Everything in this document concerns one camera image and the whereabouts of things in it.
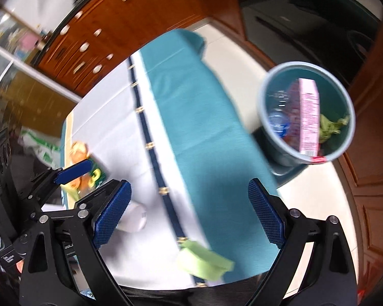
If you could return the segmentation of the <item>green paper scrap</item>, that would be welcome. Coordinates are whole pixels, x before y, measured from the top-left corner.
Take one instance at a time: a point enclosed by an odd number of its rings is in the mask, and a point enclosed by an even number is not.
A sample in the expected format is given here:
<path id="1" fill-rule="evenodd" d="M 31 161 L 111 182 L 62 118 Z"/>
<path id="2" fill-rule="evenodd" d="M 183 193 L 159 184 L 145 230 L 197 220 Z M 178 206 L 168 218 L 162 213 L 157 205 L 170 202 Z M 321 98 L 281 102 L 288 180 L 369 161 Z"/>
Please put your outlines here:
<path id="1" fill-rule="evenodd" d="M 234 270 L 234 261 L 188 239 L 180 243 L 179 261 L 186 272 L 208 281 L 218 281 Z"/>

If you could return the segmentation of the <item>brown wooden drawer cabinet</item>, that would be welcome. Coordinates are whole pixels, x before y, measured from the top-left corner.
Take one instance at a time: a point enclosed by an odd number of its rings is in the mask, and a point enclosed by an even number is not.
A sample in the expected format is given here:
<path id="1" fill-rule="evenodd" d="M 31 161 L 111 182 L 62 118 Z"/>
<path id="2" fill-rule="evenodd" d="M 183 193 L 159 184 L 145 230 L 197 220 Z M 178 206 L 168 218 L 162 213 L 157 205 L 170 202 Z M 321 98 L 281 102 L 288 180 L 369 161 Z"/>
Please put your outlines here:
<path id="1" fill-rule="evenodd" d="M 34 58 L 33 65 L 84 96 L 145 44 L 205 18 L 244 39 L 238 0 L 80 0 Z"/>

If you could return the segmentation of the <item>green vegetable scrap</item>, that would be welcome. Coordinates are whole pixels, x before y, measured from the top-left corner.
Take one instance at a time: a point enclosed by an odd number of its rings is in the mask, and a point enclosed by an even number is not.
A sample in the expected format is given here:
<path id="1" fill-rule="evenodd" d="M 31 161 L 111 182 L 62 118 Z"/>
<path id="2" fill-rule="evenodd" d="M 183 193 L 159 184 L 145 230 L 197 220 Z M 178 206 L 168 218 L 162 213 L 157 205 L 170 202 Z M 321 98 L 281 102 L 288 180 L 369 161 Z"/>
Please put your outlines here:
<path id="1" fill-rule="evenodd" d="M 320 128 L 319 128 L 319 143 L 323 144 L 328 141 L 332 135 L 340 134 L 341 128 L 348 125 L 350 116 L 340 118 L 336 122 L 332 122 L 323 114 L 320 115 Z"/>

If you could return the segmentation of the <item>clear plastic water bottle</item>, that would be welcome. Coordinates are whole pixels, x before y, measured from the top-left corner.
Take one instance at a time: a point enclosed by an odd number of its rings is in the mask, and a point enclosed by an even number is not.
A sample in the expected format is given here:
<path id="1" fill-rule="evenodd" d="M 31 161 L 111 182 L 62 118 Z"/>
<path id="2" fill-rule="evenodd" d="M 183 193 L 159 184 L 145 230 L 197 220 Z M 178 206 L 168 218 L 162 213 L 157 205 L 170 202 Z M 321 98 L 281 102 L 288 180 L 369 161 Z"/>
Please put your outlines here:
<path id="1" fill-rule="evenodd" d="M 279 138 L 287 136 L 291 127 L 291 96 L 286 91 L 276 91 L 268 96 L 268 121 Z"/>

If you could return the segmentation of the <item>pink carton box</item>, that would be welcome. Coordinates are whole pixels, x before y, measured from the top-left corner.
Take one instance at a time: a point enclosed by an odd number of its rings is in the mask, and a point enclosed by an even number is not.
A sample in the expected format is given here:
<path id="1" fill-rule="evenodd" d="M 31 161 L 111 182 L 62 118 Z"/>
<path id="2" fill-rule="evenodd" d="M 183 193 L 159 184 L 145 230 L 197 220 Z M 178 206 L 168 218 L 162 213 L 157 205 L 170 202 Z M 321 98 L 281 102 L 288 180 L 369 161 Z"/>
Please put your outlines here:
<path id="1" fill-rule="evenodd" d="M 315 157 L 319 150 L 320 96 L 314 80 L 299 78 L 289 88 L 291 127 L 286 143 L 304 156 Z"/>

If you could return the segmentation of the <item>green snack wrapper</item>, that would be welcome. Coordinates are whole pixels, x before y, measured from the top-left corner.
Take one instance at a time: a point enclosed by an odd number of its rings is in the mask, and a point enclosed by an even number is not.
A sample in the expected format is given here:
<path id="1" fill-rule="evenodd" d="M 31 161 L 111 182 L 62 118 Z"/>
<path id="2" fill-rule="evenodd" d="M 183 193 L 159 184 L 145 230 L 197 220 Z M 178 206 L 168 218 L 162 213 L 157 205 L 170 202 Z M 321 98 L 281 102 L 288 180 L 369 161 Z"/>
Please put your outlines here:
<path id="1" fill-rule="evenodd" d="M 104 168 L 95 159 L 89 157 L 88 160 L 92 168 L 81 177 L 81 191 L 87 193 L 95 190 L 108 179 Z"/>

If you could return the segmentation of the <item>orange peel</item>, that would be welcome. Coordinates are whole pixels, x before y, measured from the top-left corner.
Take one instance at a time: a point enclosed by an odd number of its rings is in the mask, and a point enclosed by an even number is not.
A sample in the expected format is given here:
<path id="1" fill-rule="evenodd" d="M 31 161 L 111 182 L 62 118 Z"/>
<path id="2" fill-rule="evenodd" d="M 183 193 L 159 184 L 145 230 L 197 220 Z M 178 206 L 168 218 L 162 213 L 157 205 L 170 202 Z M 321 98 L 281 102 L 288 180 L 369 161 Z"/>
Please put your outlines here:
<path id="1" fill-rule="evenodd" d="M 66 154 L 65 168 L 72 166 L 89 158 L 88 146 L 81 141 L 75 141 Z M 81 197 L 80 193 L 86 192 L 88 188 L 88 182 L 90 180 L 90 173 L 86 173 L 68 184 L 65 184 L 64 189 L 76 199 Z"/>

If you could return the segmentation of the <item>white floral paper cup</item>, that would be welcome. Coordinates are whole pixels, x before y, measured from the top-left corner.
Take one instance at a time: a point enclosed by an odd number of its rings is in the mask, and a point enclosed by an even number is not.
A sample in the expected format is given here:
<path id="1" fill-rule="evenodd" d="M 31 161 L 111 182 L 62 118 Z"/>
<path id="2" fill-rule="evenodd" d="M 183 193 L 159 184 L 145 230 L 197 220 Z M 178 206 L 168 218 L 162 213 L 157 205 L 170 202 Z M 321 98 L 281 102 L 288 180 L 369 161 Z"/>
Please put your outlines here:
<path id="1" fill-rule="evenodd" d="M 126 233 L 141 231 L 147 222 L 147 210 L 143 204 L 131 200 L 119 220 L 116 229 Z"/>

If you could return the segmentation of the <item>teal round trash bin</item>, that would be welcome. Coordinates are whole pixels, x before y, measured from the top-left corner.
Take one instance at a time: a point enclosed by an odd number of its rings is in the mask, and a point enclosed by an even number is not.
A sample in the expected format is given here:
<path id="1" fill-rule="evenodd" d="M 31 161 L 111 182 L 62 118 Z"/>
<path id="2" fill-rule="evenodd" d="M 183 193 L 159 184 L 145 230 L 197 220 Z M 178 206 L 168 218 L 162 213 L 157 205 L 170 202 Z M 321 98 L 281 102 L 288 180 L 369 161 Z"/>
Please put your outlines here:
<path id="1" fill-rule="evenodd" d="M 339 158 L 356 129 L 344 86 L 324 68 L 303 61 L 270 70 L 258 92 L 257 113 L 266 152 L 285 167 Z"/>

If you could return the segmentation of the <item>striped teal white tablecloth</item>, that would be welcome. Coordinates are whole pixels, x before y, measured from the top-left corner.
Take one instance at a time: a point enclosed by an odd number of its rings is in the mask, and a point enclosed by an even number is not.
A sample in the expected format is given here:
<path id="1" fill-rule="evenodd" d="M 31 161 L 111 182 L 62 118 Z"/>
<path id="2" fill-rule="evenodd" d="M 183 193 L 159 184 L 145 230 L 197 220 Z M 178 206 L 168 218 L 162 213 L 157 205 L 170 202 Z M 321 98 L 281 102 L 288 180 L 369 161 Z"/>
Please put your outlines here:
<path id="1" fill-rule="evenodd" d="M 136 233 L 115 230 L 100 253 L 123 286 L 187 289 L 200 279 L 179 261 L 180 239 L 234 261 L 214 286 L 270 269 L 272 245 L 248 199 L 258 178 L 277 186 L 214 73 L 202 61 L 204 39 L 172 30 L 115 67 L 65 119 L 62 161 L 75 141 L 108 178 L 126 180 L 147 210 Z"/>

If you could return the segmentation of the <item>white green plastic bag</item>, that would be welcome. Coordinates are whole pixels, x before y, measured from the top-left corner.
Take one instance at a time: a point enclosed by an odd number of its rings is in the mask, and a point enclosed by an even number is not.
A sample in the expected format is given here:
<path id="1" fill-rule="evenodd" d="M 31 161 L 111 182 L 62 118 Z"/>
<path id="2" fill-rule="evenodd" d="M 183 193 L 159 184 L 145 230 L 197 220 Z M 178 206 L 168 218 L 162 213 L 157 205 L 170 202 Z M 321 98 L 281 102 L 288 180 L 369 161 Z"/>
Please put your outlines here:
<path id="1" fill-rule="evenodd" d="M 61 139 L 37 130 L 22 127 L 18 144 L 24 152 L 34 155 L 42 164 L 53 169 L 61 167 Z"/>

